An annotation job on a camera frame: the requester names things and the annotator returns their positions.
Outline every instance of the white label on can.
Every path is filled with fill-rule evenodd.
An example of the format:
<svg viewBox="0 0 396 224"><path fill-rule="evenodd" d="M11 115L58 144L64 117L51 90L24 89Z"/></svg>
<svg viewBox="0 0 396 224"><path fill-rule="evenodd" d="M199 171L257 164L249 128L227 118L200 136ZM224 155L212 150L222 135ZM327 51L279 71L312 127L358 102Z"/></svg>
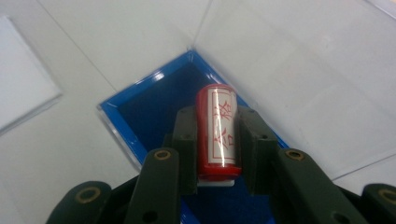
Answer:
<svg viewBox="0 0 396 224"><path fill-rule="evenodd" d="M227 89L207 93L208 162L235 164L236 95Z"/></svg>

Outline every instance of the white panel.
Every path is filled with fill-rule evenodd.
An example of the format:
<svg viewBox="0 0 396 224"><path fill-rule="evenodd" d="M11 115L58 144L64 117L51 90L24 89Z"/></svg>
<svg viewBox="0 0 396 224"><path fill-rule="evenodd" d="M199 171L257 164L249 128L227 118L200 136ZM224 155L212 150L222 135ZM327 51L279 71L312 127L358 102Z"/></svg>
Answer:
<svg viewBox="0 0 396 224"><path fill-rule="evenodd" d="M214 1L195 47L335 178L396 153L395 36L364 1Z"/></svg>
<svg viewBox="0 0 396 224"><path fill-rule="evenodd" d="M374 6L383 10L385 13L390 15L393 19L396 19L396 1L395 0L367 0Z"/></svg>
<svg viewBox="0 0 396 224"><path fill-rule="evenodd" d="M108 82L36 1L0 1L0 10L64 93L0 137L0 223L42 224L75 185L100 180L115 188L137 171L96 109L115 93Z"/></svg>
<svg viewBox="0 0 396 224"><path fill-rule="evenodd" d="M207 0L39 0L120 90L191 46Z"/></svg>
<svg viewBox="0 0 396 224"><path fill-rule="evenodd" d="M0 135L49 108L60 95L9 19L0 16Z"/></svg>
<svg viewBox="0 0 396 224"><path fill-rule="evenodd" d="M364 186L368 184L382 183L396 186L396 156L365 167L353 174L343 176L334 181L334 184L349 189L361 195Z"/></svg>

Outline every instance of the can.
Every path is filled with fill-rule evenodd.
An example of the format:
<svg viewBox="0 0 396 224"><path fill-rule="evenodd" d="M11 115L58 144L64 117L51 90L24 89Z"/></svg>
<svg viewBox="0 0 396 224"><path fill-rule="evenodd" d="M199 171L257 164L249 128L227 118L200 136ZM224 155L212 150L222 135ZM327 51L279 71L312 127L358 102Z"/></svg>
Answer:
<svg viewBox="0 0 396 224"><path fill-rule="evenodd" d="M205 181L236 179L241 174L236 93L212 84L196 97L198 177Z"/></svg>

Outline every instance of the blue box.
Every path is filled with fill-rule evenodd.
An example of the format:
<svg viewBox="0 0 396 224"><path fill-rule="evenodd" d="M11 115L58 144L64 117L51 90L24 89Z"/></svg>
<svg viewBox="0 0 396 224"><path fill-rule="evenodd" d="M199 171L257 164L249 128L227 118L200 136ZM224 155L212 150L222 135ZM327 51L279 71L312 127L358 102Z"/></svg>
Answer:
<svg viewBox="0 0 396 224"><path fill-rule="evenodd" d="M212 83L225 81L191 50L98 107L135 165L141 168L148 151L161 147L164 136L173 131L177 111L195 105L196 93ZM248 106L239 96L237 103ZM199 188L197 195L183 196L181 210L182 223L189 224L274 223L268 197L250 196L242 177L231 188Z"/></svg>

